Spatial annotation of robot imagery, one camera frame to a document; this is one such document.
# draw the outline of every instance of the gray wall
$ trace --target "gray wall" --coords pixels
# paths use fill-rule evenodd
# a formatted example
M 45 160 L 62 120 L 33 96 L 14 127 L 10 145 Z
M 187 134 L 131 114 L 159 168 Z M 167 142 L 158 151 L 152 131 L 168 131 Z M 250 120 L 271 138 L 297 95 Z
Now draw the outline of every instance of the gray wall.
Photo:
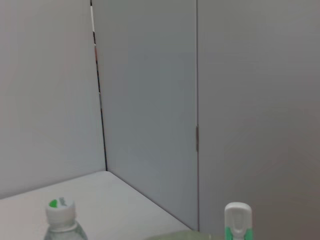
M 319 238 L 320 1 L 199 0 L 200 230 Z
M 90 1 L 1 1 L 0 198 L 102 170 Z
M 196 229 L 196 2 L 92 4 L 108 170 Z

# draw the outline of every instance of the bottle cap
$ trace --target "bottle cap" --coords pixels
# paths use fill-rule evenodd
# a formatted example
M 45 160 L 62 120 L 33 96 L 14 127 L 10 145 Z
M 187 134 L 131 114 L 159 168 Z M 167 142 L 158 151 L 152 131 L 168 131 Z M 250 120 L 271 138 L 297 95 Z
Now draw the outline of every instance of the bottle cap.
M 241 202 L 229 203 L 224 210 L 225 239 L 252 240 L 252 209 Z
M 63 224 L 76 218 L 76 205 L 73 200 L 58 197 L 49 202 L 45 212 L 50 225 Z

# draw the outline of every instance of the white desk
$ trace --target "white desk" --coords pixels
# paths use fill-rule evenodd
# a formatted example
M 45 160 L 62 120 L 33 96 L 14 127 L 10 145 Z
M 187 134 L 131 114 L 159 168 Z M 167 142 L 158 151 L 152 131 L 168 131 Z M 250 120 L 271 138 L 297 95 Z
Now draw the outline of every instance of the white desk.
M 77 220 L 89 240 L 144 240 L 189 229 L 103 171 L 0 200 L 0 239 L 43 240 L 45 205 L 60 196 L 75 200 Z

